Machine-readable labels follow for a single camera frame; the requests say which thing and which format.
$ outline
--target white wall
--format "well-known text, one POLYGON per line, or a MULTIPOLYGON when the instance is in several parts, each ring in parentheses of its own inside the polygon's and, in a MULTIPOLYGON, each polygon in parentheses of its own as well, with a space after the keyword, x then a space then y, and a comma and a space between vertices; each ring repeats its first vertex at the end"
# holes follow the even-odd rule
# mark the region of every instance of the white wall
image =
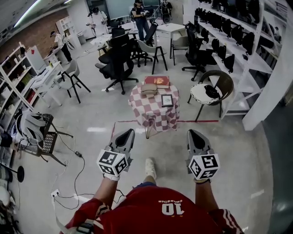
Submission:
POLYGON ((84 31, 86 39, 94 37, 89 26, 86 26, 90 22, 90 18, 87 17, 89 9, 86 0, 73 0, 70 6, 67 8, 69 16, 76 27, 76 32, 84 31))
POLYGON ((253 130, 271 113, 293 81, 293 11, 288 8, 287 28, 278 62, 263 92, 243 118, 246 131, 253 130))

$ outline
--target blue shorts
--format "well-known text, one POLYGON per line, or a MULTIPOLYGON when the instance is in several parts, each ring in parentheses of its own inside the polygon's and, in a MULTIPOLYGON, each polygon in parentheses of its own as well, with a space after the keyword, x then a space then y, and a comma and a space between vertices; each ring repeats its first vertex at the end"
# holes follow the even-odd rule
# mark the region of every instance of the blue shorts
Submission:
POLYGON ((157 186, 157 185, 155 185, 152 182, 144 182, 144 183, 141 183, 140 185, 136 186, 136 188, 141 188, 141 187, 145 187, 145 186, 157 186))

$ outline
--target beige bag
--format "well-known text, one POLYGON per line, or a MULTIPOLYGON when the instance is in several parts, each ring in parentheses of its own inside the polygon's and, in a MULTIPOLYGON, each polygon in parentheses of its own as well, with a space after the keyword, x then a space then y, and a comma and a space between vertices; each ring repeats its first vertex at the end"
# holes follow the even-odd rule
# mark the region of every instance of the beige bag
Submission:
POLYGON ((141 94, 157 94, 157 86, 155 84, 144 84, 141 86, 141 94))

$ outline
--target picture frame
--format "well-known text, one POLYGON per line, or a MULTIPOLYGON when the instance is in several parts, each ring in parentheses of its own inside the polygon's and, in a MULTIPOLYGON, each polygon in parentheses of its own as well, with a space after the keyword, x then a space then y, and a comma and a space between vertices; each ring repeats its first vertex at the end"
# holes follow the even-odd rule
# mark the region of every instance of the picture frame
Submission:
POLYGON ((162 94, 161 99, 162 99, 162 107, 174 106, 172 94, 162 94))

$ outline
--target ceiling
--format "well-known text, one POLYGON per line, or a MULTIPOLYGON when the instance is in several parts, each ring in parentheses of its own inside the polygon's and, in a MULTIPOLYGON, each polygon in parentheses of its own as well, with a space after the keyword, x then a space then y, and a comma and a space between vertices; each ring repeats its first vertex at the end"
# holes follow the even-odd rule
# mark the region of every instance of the ceiling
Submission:
MULTIPOLYGON (((9 38, 9 35, 13 33, 13 26, 36 1, 37 0, 0 0, 0 42, 9 38)), ((67 0, 40 0, 22 21, 21 25, 28 23, 48 11, 56 10, 64 6, 62 4, 66 1, 67 0)))

